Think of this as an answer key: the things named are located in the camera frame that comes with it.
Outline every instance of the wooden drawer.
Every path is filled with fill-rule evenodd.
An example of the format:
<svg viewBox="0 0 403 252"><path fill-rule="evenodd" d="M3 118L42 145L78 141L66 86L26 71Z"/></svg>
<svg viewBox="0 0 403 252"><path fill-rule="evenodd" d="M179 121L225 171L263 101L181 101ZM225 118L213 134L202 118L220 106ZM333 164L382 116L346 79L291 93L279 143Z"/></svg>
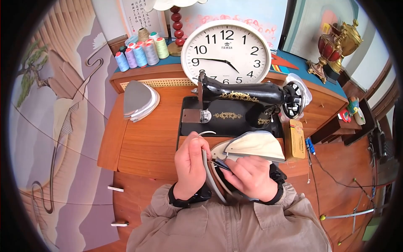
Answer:
<svg viewBox="0 0 403 252"><path fill-rule="evenodd" d="M334 116L345 102L328 94L310 89L312 101L304 108L304 113L312 113L329 117Z"/></svg>
<svg viewBox="0 0 403 252"><path fill-rule="evenodd" d="M299 119L304 129L317 129L329 119L329 116L308 113L304 110L303 117Z"/></svg>

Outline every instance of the sewing machine bed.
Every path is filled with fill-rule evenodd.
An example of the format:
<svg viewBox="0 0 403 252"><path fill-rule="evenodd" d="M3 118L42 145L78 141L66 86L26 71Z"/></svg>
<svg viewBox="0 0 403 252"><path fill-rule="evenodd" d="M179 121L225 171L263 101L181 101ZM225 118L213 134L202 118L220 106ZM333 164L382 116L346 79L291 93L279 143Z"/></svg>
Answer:
<svg viewBox="0 0 403 252"><path fill-rule="evenodd" d="M275 138L284 138L284 131L278 116L273 116L273 123L269 122L263 129L256 129L245 120L245 113L254 105L253 102L239 100L215 100L208 110L211 112L211 120L208 123L182 123L182 112L185 108L197 108L196 96L183 98L181 118L179 120L179 136L187 136L192 131L214 131L217 134L208 133L210 137L238 137L248 131L265 130L273 134Z"/></svg>

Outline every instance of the clock hand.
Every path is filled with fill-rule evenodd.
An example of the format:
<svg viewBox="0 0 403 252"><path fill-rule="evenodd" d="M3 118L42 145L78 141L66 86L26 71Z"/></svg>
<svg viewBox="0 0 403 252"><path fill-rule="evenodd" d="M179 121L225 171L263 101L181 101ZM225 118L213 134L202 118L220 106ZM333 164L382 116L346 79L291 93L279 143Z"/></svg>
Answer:
<svg viewBox="0 0 403 252"><path fill-rule="evenodd" d="M227 63L230 67L232 67L232 69L234 69L237 73L239 73L238 70L228 60L218 60L218 59L215 59L215 58L196 58L196 59L198 59L198 60L212 60L212 61L218 61L218 62Z"/></svg>

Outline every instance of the jacket sleeve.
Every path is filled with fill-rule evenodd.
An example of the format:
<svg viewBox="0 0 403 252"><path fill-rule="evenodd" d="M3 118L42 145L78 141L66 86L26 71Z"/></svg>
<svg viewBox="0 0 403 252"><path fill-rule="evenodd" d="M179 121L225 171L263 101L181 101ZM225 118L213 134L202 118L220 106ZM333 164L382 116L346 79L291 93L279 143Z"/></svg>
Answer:
<svg viewBox="0 0 403 252"><path fill-rule="evenodd" d="M163 185L154 192L151 204L140 214L141 225L133 229L129 236L127 252L135 251L181 210L169 204L168 192L171 186Z"/></svg>
<svg viewBox="0 0 403 252"><path fill-rule="evenodd" d="M315 215L311 202L309 202L309 200L305 198L304 194L298 195L294 187L290 183L284 183L283 189L283 195L276 204L283 207L284 215L309 218L315 224L315 226L318 227L323 239L328 246L327 251L332 251L330 242L322 228L322 225Z"/></svg>

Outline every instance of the sewing machine handwheel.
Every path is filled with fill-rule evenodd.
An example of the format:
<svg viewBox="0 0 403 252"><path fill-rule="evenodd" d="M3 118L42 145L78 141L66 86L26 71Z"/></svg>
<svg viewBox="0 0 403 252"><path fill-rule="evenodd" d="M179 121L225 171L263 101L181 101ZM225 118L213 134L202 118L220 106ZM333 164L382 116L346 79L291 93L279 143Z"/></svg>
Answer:
<svg viewBox="0 0 403 252"><path fill-rule="evenodd" d="M286 102L283 105L285 115L290 119L295 119L302 114L305 108L305 93L303 87L298 82L289 82L283 87L286 92Z"/></svg>

